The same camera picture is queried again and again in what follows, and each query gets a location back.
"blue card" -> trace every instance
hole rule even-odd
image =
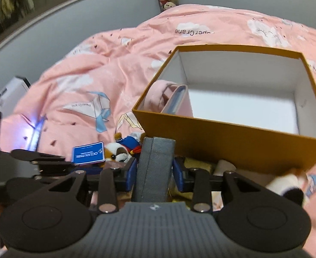
[[[74,147],[72,150],[72,162],[76,164],[91,164],[104,162],[103,142]]]

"pink bag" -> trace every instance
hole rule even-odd
[[[143,109],[193,117],[188,86],[178,86],[176,83],[166,80],[157,80],[152,84],[145,97]]]

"paper crane print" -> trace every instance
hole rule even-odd
[[[100,133],[105,132],[107,131],[105,122],[108,121],[108,117],[110,116],[110,100],[103,92],[89,93],[96,94],[96,97],[91,102],[72,103],[65,105],[63,108],[95,118],[96,131]]]
[[[118,131],[118,129],[122,126],[125,120],[130,124],[132,128],[139,128],[140,130],[143,129],[138,120],[136,119],[136,117],[134,116],[134,114],[131,111],[129,111],[120,116],[120,119],[117,123],[116,131]]]

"pink bedsheet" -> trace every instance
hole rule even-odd
[[[176,45],[205,43],[302,51],[316,79],[315,29],[259,12],[182,5],[137,28],[96,34],[45,71],[2,121],[1,149],[26,149],[31,126],[44,115],[38,150],[68,160],[74,146],[114,141],[116,131],[141,131],[131,109],[150,79]],[[305,249],[316,257],[316,166],[309,174],[312,232]]]

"cloud print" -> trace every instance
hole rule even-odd
[[[226,8],[226,7],[220,7],[220,6],[206,6],[207,8],[215,8],[215,9],[234,9],[234,8]]]
[[[264,42],[270,47],[290,46],[288,41],[274,27],[269,27],[263,22],[252,19],[247,22],[247,25],[253,34],[261,36]]]
[[[66,75],[56,80],[58,92],[76,92],[81,87],[93,83],[93,78],[89,75]]]
[[[151,62],[151,67],[154,68],[154,69],[159,69],[165,62],[167,58],[165,59],[162,59],[162,60],[153,60]]]
[[[96,54],[91,50],[91,45],[80,44],[71,50],[65,57],[71,57],[79,54]]]

